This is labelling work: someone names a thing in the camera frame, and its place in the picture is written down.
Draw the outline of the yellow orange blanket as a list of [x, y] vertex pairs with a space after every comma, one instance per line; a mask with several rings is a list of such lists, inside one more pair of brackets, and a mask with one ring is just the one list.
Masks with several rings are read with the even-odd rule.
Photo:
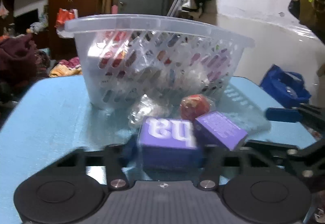
[[58, 64], [50, 71], [49, 77], [65, 77], [82, 75], [82, 68], [80, 64], [79, 57], [74, 57], [70, 60], [61, 60]]

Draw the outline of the red round wrapped item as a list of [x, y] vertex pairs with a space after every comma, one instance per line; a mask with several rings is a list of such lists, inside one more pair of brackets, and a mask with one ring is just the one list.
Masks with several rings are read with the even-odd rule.
[[180, 103], [180, 116], [182, 119], [194, 121], [212, 109], [211, 101], [202, 94], [184, 97]]

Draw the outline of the white perforated plastic basket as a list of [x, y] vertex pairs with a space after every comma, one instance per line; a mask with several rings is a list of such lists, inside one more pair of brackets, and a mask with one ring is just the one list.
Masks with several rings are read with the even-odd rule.
[[108, 14], [67, 21], [91, 103], [128, 108], [147, 95], [221, 98], [253, 39], [215, 25], [169, 16]]

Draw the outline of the purple box white letters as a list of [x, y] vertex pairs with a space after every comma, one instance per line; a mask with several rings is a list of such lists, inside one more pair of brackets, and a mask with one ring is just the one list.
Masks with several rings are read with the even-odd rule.
[[183, 119], [146, 118], [138, 134], [138, 148], [145, 170], [186, 171], [202, 162], [193, 124]]

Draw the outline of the clear wrapped white pack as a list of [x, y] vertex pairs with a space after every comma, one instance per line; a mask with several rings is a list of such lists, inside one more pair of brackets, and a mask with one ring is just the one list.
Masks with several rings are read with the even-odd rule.
[[170, 104], [163, 98], [152, 98], [144, 94], [132, 106], [128, 115], [128, 125], [137, 129], [147, 117], [167, 117], [170, 114]]

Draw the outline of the small purple box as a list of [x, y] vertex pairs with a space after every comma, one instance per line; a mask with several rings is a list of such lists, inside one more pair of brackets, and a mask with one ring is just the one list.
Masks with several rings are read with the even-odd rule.
[[200, 146], [216, 145], [233, 151], [240, 148], [247, 137], [244, 129], [217, 111], [196, 118], [193, 127]]

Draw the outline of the maroon clothes pile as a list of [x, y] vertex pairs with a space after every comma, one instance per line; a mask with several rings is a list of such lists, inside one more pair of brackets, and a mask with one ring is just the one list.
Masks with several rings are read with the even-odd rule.
[[1, 83], [26, 86], [47, 78], [49, 56], [37, 49], [31, 34], [1, 40]]

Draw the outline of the red white hanging plastic bag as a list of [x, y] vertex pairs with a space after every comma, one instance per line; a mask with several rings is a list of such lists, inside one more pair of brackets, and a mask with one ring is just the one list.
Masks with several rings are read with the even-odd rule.
[[74, 38], [74, 34], [71, 32], [67, 32], [64, 29], [64, 25], [66, 21], [73, 20], [76, 18], [78, 18], [77, 9], [66, 10], [66, 9], [59, 8], [56, 17], [56, 25], [55, 25], [56, 32], [59, 38], [64, 38], [64, 39]]

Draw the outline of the blue shopping bag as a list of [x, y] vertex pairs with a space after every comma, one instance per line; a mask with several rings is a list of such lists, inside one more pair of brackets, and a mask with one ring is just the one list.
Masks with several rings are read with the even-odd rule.
[[301, 74], [286, 72], [275, 64], [266, 72], [260, 87], [285, 108], [309, 103], [311, 98]]

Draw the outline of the aluminium crutches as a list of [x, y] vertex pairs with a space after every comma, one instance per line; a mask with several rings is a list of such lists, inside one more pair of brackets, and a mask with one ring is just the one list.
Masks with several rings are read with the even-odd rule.
[[183, 0], [173, 0], [169, 11], [166, 16], [168, 17], [178, 17], [183, 5]]

